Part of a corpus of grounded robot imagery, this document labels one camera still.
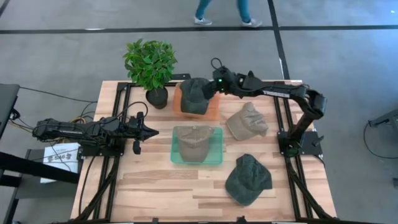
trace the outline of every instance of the gray floor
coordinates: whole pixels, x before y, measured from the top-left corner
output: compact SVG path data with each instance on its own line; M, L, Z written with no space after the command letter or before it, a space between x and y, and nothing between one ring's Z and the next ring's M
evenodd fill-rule
M237 26L234 3L214 0L206 16L215 26ZM393 0L274 0L280 26L398 24ZM11 0L0 17L4 29L87 29L188 27L196 1L183 0ZM253 17L271 25L267 1L250 1ZM379 159L366 150L362 134L368 119L398 108L396 40L398 30L281 32L290 76L304 80L328 98L326 115L316 123L325 135L322 147L337 214L346 220L396 223L398 161ZM125 43L138 38L166 40L179 61L175 73L211 76L210 59L231 69L253 70L264 79L282 78L273 31L163 32L130 34L0 35L0 82L95 100L103 80L125 80L121 56ZM84 103L21 90L16 108L23 119L70 119ZM368 129L369 146L398 156L388 125ZM24 156L45 147L28 133L9 126L3 152ZM11 189L0 187L0 218ZM16 220L48 223L66 220L73 198L21 201Z

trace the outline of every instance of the plastic container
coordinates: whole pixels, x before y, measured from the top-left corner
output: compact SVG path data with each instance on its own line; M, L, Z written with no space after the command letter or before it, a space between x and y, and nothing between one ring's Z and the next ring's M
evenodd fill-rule
M207 164L207 165L220 165L223 163L223 130L221 128L213 128L213 134L208 138L208 152L206 157L201 162L187 161L186 152L183 155L180 152L178 137L175 133L177 127L173 128L172 148L170 159L175 164Z

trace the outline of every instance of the green transparent tray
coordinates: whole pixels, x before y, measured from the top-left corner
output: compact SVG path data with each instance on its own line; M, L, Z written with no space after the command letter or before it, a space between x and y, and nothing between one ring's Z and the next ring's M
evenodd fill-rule
M213 128L214 133L209 138L209 151L206 159L203 162L187 162L184 161L180 154L178 146L178 138L173 129L172 149L170 159L176 164L207 164L207 165L220 165L223 163L223 129Z

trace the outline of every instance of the green leaves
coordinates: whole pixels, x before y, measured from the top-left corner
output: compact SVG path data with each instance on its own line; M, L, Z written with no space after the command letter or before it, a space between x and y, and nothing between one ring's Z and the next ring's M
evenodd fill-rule
M124 67L127 76L146 90L163 88L172 76L177 60L171 44L156 40L144 42L139 39L127 44Z

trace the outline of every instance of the baseball cap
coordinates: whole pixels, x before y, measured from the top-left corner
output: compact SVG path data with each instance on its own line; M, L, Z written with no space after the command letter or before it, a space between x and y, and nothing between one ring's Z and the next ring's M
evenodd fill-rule
M203 162L210 148L210 126L176 126L180 155L184 162Z
M268 130L263 115L256 111L252 102L245 103L239 112L227 120L226 125L238 141L253 138L258 134L265 136Z
M206 78L191 78L181 83L181 112L192 114L205 114L209 101L205 99L201 88L210 81Z
M248 206L265 189L272 189L271 173L250 154L236 159L236 167L225 182L225 189L239 204Z

